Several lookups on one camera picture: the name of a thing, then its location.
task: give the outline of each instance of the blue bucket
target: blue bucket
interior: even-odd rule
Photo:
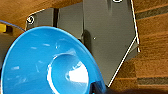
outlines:
[[[10,47],[2,69],[2,94],[89,94],[91,83],[106,87],[86,47],[54,27],[36,27]]]

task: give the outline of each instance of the blue plastic bowl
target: blue plastic bowl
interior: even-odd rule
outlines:
[[[54,27],[23,33],[10,47],[2,69],[2,94],[89,94],[90,84],[106,87],[84,45]]]

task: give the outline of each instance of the screw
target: screw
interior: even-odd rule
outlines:
[[[113,0],[113,2],[120,3],[120,2],[122,2],[122,0]]]
[[[94,40],[96,39],[96,37],[93,38]]]
[[[33,16],[29,16],[27,18],[27,22],[28,22],[28,24],[33,24],[34,23],[34,17]]]

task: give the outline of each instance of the wooden floor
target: wooden floor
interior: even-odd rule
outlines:
[[[25,28],[29,14],[82,0],[0,0],[0,19]],[[124,62],[111,88],[168,90],[168,0],[133,0],[141,52]],[[13,36],[22,31],[15,29]]]

